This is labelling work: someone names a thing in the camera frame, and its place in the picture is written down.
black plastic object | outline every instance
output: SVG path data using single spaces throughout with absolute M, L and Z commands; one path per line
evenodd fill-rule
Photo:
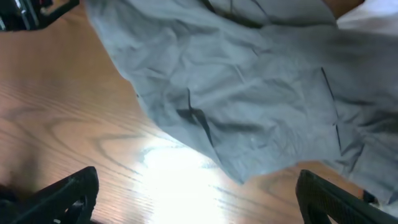
M 302 170 L 296 196 L 305 224 L 398 224 L 394 217 L 368 205 L 308 170 Z
M 0 0 L 0 31 L 44 29 L 79 3 L 68 0 L 47 14 L 52 0 Z
M 94 167 L 86 167 L 23 202 L 2 190 L 0 224 L 86 224 L 90 222 L 97 194 Z

wooden table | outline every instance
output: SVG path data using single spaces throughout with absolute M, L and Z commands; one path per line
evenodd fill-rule
M 146 118 L 82 6 L 0 44 L 0 184 L 22 196 L 86 166 L 98 170 L 101 223 L 302 223 L 303 168 L 359 194 L 316 162 L 232 182 Z

table surface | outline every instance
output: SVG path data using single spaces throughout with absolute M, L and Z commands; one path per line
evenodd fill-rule
M 83 6 L 48 29 L 0 34 L 0 184 L 29 195 L 95 166 L 100 223 L 302 223 L 294 194 L 317 162 L 235 184 L 141 111 Z

gray cloth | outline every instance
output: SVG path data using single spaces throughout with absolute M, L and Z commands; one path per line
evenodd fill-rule
M 318 160 L 388 202 L 398 40 L 339 30 L 318 0 L 213 5 L 264 27 L 199 0 L 88 0 L 87 10 L 147 115 L 234 180 Z

wood grain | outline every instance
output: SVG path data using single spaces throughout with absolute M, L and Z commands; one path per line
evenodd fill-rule
M 232 182 L 144 116 L 82 6 L 0 44 L 0 184 L 22 195 L 95 166 L 101 223 L 302 223 L 300 169 L 359 192 L 317 162 Z

